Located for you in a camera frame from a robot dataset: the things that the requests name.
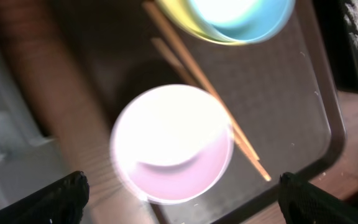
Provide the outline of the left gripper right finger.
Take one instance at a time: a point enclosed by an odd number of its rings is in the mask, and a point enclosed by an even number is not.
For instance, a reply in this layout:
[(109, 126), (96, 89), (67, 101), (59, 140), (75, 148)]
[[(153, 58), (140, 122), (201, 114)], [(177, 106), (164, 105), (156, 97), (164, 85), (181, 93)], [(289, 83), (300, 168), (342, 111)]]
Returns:
[(278, 204), (287, 224), (358, 224), (358, 209), (289, 172), (280, 176)]

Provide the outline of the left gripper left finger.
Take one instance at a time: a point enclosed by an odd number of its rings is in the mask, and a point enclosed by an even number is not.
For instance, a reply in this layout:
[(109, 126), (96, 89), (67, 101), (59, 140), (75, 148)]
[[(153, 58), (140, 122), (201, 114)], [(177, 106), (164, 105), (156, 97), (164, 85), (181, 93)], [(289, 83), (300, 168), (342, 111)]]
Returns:
[(0, 224), (79, 224), (89, 196), (88, 179), (75, 171), (0, 210)]

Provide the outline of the wooden chopstick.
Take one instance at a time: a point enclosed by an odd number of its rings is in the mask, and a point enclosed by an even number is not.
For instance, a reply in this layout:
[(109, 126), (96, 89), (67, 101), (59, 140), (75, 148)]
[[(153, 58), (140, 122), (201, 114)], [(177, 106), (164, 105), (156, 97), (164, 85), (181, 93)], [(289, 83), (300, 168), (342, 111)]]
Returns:
[(162, 54), (164, 59), (176, 70), (182, 78), (189, 84), (200, 85), (208, 93), (213, 95), (222, 104), (226, 113), (231, 119), (232, 127), (234, 128), (234, 139), (236, 144), (240, 147), (243, 153), (251, 161), (259, 161), (259, 156), (252, 147), (250, 141), (245, 136), (243, 130), (233, 117), (226, 104), (217, 93), (214, 86), (208, 80), (200, 66), (196, 63), (177, 32), (168, 22), (168, 19), (163, 15), (154, 1), (145, 1), (143, 7), (159, 31), (168, 41), (166, 44), (160, 38), (153, 38), (152, 43), (156, 49)]
[(185, 66), (179, 61), (176, 55), (170, 50), (169, 46), (158, 37), (151, 38), (151, 42), (154, 47), (159, 51), (159, 53), (163, 56), (163, 58), (173, 67), (173, 69), (179, 74), (180, 78), (189, 85), (200, 87), (206, 90), (209, 94), (213, 95), (215, 99), (217, 99), (220, 104), (226, 110), (227, 115), (230, 117), (231, 124), (234, 132), (234, 140), (236, 145), (242, 151), (242, 153), (250, 160), (251, 164), (256, 168), (259, 174), (268, 182), (271, 181), (271, 176), (268, 172), (263, 168), (261, 163), (259, 162), (259, 157), (255, 152), (254, 148), (250, 144), (249, 140), (245, 136), (241, 127), (237, 123), (236, 119), (233, 117), (226, 104), (221, 99), (220, 95), (215, 90), (214, 86), (209, 82), (206, 78), (205, 74), (200, 71), (194, 71), (190, 69), (190, 73), (185, 68)]

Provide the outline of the white pink bowl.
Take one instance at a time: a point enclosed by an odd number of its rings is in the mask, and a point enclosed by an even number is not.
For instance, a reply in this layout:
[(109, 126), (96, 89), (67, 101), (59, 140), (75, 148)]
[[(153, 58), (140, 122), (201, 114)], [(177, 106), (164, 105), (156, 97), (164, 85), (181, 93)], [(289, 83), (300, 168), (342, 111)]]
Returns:
[(163, 85), (135, 97), (111, 131), (112, 166), (141, 200), (179, 204), (209, 190), (234, 150), (231, 119), (211, 94)]

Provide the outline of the light blue small plate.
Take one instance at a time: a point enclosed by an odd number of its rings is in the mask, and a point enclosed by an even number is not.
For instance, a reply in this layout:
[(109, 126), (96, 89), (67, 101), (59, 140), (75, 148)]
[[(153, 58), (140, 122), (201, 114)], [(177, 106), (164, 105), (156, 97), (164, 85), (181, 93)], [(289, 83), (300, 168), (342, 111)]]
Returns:
[(288, 22), (295, 0), (189, 0), (202, 28), (224, 42), (240, 45), (271, 39)]

